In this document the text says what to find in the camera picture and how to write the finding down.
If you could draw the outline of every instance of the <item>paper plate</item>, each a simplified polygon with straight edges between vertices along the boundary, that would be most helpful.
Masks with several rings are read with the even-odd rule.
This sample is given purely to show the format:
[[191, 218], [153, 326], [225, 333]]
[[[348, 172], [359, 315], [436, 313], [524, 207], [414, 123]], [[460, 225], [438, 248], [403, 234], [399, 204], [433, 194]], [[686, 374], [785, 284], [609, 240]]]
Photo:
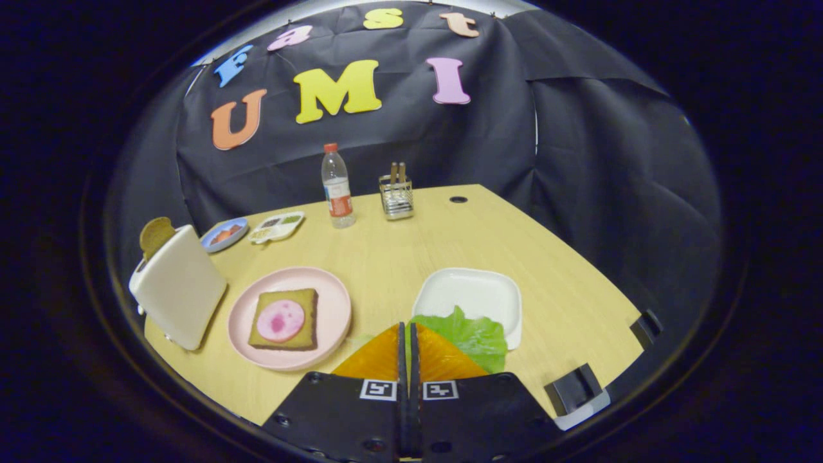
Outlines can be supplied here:
[[[266, 350], [249, 345], [249, 334], [261, 292], [314, 288], [317, 300], [317, 348], [307, 351]], [[343, 283], [315, 267], [290, 267], [260, 278], [243, 291], [229, 314], [229, 341], [243, 358], [261, 367], [290, 372], [323, 361], [349, 330], [351, 299]]]
[[[234, 225], [240, 225], [240, 229], [238, 231], [232, 233], [231, 235], [229, 235], [228, 238], [226, 238], [225, 240], [223, 240], [219, 243], [215, 243], [213, 245], [209, 244], [209, 243], [212, 242], [213, 239], [215, 239], [215, 237], [217, 235], [220, 234], [220, 232], [223, 232], [224, 230], [228, 230], [228, 229], [232, 228]], [[219, 250], [224, 250], [225, 248], [233, 245], [234, 243], [237, 242], [237, 240], [242, 238], [243, 235], [245, 235], [245, 233], [248, 230], [249, 230], [249, 221], [248, 220], [246, 220], [242, 217], [233, 218], [233, 219], [231, 219], [227, 222], [222, 223], [219, 227], [215, 227], [213, 230], [211, 230], [206, 235], [204, 235], [203, 238], [200, 238], [200, 244], [202, 244], [203, 247], [206, 248], [207, 253], [211, 254], [212, 252], [217, 252]]]
[[442, 269], [423, 283], [412, 315], [449, 316], [460, 306], [466, 318], [487, 316], [503, 325], [509, 350], [520, 345], [523, 303], [513, 279], [475, 269]]

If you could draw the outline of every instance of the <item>black fabric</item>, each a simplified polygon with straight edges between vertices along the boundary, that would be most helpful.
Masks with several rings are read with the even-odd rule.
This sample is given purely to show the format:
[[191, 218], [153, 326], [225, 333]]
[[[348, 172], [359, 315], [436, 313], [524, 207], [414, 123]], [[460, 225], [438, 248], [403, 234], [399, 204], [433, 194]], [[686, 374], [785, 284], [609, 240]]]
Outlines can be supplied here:
[[609, 385], [617, 400], [673, 354], [713, 294], [718, 186], [686, 116], [634, 64], [548, 12], [505, 24], [537, 111], [529, 213], [663, 324]]
[[[365, 14], [381, 7], [402, 10], [397, 29], [366, 30]], [[480, 36], [452, 32], [439, 14], [462, 12]], [[311, 37], [277, 52], [266, 48], [279, 34], [311, 25]], [[404, 161], [416, 188], [481, 183], [521, 209], [530, 201], [534, 163], [534, 108], [517, 45], [499, 20], [456, 7], [380, 2], [344, 7], [267, 33], [244, 70], [219, 88], [214, 74], [226, 57], [209, 65], [184, 99], [179, 165], [188, 206], [201, 232], [232, 217], [322, 201], [320, 160], [325, 143], [338, 143], [354, 195], [377, 192], [391, 161]], [[463, 61], [467, 105], [432, 100], [437, 83], [427, 58]], [[300, 88], [293, 78], [321, 68], [337, 80], [349, 63], [376, 59], [374, 88], [379, 110], [297, 124]], [[211, 113], [227, 102], [265, 88], [260, 127], [245, 144], [227, 152], [212, 145]], [[244, 126], [244, 105], [232, 115]]]

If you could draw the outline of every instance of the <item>lettuce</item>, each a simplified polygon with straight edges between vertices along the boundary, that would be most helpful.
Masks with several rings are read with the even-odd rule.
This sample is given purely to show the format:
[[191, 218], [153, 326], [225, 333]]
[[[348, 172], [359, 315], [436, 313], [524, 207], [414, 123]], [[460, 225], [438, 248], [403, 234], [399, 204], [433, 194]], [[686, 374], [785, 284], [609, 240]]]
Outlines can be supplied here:
[[[418, 315], [409, 320], [433, 330], [462, 350], [477, 365], [488, 373], [500, 373], [505, 367], [508, 346], [503, 333], [503, 325], [489, 317], [467, 319], [460, 306], [454, 306], [452, 315]], [[411, 337], [406, 327], [406, 353], [411, 356]]]

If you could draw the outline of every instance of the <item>wooden table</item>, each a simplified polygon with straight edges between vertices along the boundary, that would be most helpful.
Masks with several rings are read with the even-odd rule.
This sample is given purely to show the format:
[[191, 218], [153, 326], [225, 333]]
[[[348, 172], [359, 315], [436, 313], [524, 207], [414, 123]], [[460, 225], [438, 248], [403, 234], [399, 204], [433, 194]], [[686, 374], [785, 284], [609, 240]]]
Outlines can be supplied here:
[[[351, 295], [351, 330], [342, 346], [310, 370], [330, 372], [389, 326], [408, 321], [425, 279], [446, 267], [485, 269], [510, 276], [523, 295], [523, 340], [506, 356], [546, 412], [555, 417], [543, 386], [588, 363], [605, 386], [642, 352], [629, 327], [639, 313], [592, 265], [546, 228], [480, 185], [414, 192], [415, 217], [387, 221], [377, 194], [352, 199], [354, 226], [332, 228], [326, 203], [248, 217], [256, 227], [274, 213], [301, 210], [305, 221], [284, 241], [252, 245], [241, 239], [212, 255], [229, 282], [196, 352], [165, 339], [146, 319], [146, 338], [183, 378], [218, 404], [262, 424], [302, 372], [273, 372], [243, 359], [226, 328], [231, 307], [248, 285], [292, 266], [337, 275]], [[452, 203], [452, 196], [467, 203]]]

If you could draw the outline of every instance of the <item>plastic water bottle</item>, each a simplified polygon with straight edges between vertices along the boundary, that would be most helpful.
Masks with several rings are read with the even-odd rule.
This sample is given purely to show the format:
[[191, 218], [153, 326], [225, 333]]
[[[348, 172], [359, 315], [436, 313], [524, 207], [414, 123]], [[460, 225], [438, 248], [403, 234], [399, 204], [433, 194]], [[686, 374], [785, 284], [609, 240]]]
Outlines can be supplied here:
[[320, 175], [323, 178], [323, 189], [326, 190], [328, 213], [332, 216], [332, 226], [346, 228], [355, 222], [346, 163], [337, 152], [337, 143], [327, 143], [323, 145], [323, 150], [326, 155], [323, 156]]

